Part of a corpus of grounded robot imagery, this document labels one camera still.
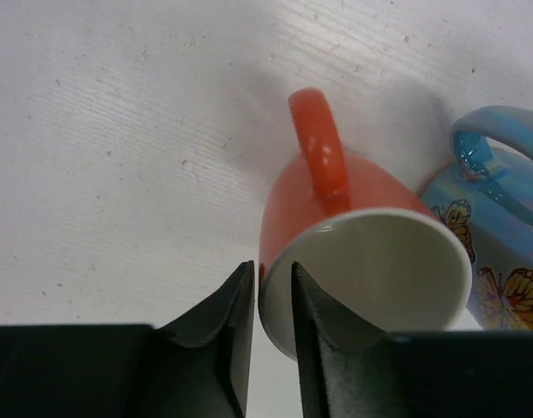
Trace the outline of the light blue handled cup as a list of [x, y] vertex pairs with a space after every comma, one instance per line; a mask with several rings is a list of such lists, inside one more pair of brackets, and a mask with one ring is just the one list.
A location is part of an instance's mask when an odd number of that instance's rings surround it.
[[477, 109], [449, 141], [455, 161], [421, 199], [469, 256], [467, 309], [485, 330], [533, 331], [533, 111]]

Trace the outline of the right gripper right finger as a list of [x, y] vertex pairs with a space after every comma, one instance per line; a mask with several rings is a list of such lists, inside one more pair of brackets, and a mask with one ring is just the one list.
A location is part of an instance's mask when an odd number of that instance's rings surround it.
[[305, 417], [404, 417], [392, 340], [294, 262], [291, 297]]

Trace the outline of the orange mug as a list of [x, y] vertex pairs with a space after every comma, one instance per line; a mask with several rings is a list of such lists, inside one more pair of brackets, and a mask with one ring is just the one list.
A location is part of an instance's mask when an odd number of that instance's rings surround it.
[[385, 331], [454, 326], [472, 286], [461, 241], [397, 178], [344, 149], [321, 90], [298, 90], [288, 106], [300, 153], [275, 180], [260, 229], [259, 313], [270, 341], [296, 358], [293, 264]]

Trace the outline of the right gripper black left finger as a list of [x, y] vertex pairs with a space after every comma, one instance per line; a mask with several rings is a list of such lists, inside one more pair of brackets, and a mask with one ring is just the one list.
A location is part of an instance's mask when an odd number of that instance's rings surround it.
[[243, 417], [253, 338], [254, 263], [154, 334], [150, 417]]

